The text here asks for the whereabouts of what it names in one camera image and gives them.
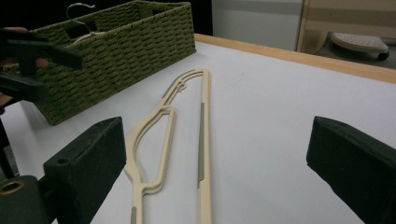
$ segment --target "cream plastic hanger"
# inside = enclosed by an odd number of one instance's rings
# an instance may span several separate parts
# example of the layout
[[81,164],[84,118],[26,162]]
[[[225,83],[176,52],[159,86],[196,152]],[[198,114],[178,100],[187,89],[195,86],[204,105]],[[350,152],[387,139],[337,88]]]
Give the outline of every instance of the cream plastic hanger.
[[[124,167],[125,173],[134,185],[134,201],[131,215],[132,224],[143,224],[143,196],[147,193],[157,193],[163,187],[166,164],[169,158],[173,130],[175,127],[175,109],[171,104],[176,94],[186,88],[186,81],[202,76],[202,101],[201,101],[201,124],[199,135],[199,158],[198,158],[198,207],[199,223],[212,223],[211,190],[210,190],[210,155],[209,155],[209,92],[210,73],[206,69],[192,70],[178,77],[166,93],[163,95],[156,109],[146,118],[140,120],[127,134],[125,139],[127,162]],[[164,115],[169,114],[166,129],[163,153],[157,179],[154,182],[143,183],[139,168],[136,164],[135,153],[140,139],[144,133]]]
[[102,35],[102,34],[105,33],[105,32],[94,32],[94,31],[91,30],[91,28],[90,28],[86,23],[84,23],[84,22],[82,22],[82,21],[76,21],[76,20],[72,19],[72,18],[69,16],[69,9],[70,9],[71,7],[76,7],[76,6],[83,6],[83,7],[88,7],[88,8],[94,8],[94,7],[95,7],[95,5],[90,6],[90,5],[87,5],[87,4],[84,4],[84,3],[75,3],[75,4],[70,5],[70,6],[66,9],[66,16],[67,16],[67,18],[68,18],[70,21],[73,21],[73,22],[75,22],[75,23],[84,25],[84,26],[87,28],[87,30],[89,31],[89,33],[88,33],[87,35],[83,35],[83,36],[79,37],[77,40],[75,40],[75,42],[74,42],[73,44],[76,44],[77,42],[79,42],[79,41],[81,41],[81,40],[84,40],[84,39],[87,39],[87,38],[90,38],[90,37],[93,37],[93,36],[96,36],[96,35]]

